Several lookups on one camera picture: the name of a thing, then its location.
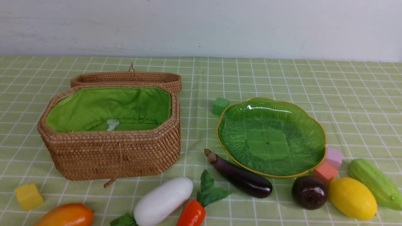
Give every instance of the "wicker basket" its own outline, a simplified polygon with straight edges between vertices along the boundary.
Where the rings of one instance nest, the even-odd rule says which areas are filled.
[[[91,131],[59,133],[45,122],[56,104],[83,88],[137,87],[152,85],[88,85],[71,88],[50,101],[37,128],[56,169],[72,181],[157,175],[180,156],[179,98],[164,86],[156,86],[170,95],[171,114],[155,129],[142,131]]]
[[[71,88],[91,84],[127,84],[164,86],[174,93],[181,92],[181,76],[167,72],[136,72],[131,64],[128,72],[81,74],[71,79]]]

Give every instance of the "foam cube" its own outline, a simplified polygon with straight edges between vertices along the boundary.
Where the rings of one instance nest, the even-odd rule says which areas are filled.
[[[335,169],[339,169],[342,164],[343,154],[342,151],[328,148],[325,161],[328,162]]]
[[[29,211],[45,201],[35,184],[24,184],[14,189],[15,197],[25,211]]]
[[[338,175],[338,170],[324,161],[314,169],[312,176],[320,179],[326,186]]]
[[[230,100],[218,97],[213,103],[212,114],[221,116],[223,111],[230,105]]]

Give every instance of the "white wall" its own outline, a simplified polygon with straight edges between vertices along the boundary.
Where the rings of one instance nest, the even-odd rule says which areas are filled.
[[[0,0],[0,55],[402,61],[402,0]]]

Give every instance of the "green checkered tablecloth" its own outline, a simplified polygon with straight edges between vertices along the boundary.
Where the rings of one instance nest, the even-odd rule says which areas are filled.
[[[49,100],[69,88],[70,78],[99,71],[178,73],[183,78],[181,103],[182,152],[162,175],[106,181],[67,181],[54,168],[36,123]],[[340,226],[400,225],[401,212],[379,207],[371,222],[341,214],[330,201],[319,210],[297,207],[291,179],[271,179],[273,194],[253,199],[230,186],[207,163],[203,149],[225,157],[216,138],[218,116],[214,99],[232,103],[251,97],[289,101],[306,110],[325,128],[328,147],[343,151],[344,163],[369,158],[402,189],[402,63],[222,59],[222,58],[100,58],[0,56],[0,225],[30,226],[51,208],[84,202],[95,211],[94,226],[106,226],[133,209],[141,196],[164,180],[186,176],[199,188],[207,168],[217,186],[233,191],[207,207],[208,226]],[[346,176],[346,166],[340,176]],[[45,203],[24,212],[14,189],[35,183]],[[173,226],[181,210],[161,225]]]

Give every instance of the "basket handle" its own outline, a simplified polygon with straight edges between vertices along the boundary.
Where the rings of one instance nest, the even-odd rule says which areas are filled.
[[[113,184],[117,180],[117,176],[121,172],[121,166],[123,165],[123,154],[121,153],[121,145],[120,145],[120,143],[119,143],[119,149],[120,149],[120,168],[119,168],[119,171],[116,173],[116,175],[112,179],[110,179],[108,182],[106,182],[106,184],[103,185],[104,188],[107,188],[111,184]]]
[[[135,72],[133,63],[131,63],[130,68],[128,69],[128,71],[131,71],[131,70],[133,70],[133,72]]]

